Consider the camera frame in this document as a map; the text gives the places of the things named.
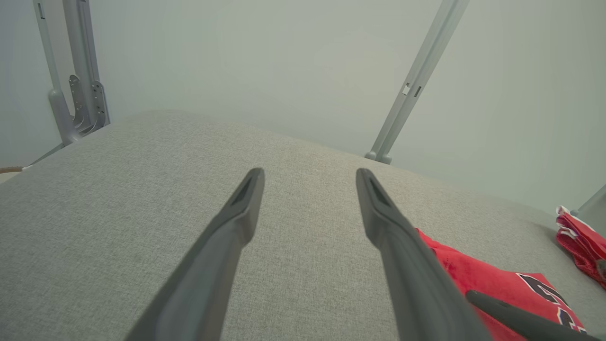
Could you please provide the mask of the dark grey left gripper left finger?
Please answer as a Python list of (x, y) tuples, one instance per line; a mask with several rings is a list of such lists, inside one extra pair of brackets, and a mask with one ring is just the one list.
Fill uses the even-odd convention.
[(242, 249), (252, 240), (265, 184), (251, 169), (184, 255), (128, 341), (217, 341)]

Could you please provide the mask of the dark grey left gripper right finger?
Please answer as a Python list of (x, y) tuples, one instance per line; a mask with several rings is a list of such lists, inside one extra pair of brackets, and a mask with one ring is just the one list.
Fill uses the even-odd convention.
[(401, 341), (491, 341), (489, 330), (369, 169), (356, 171), (366, 237), (379, 250)]

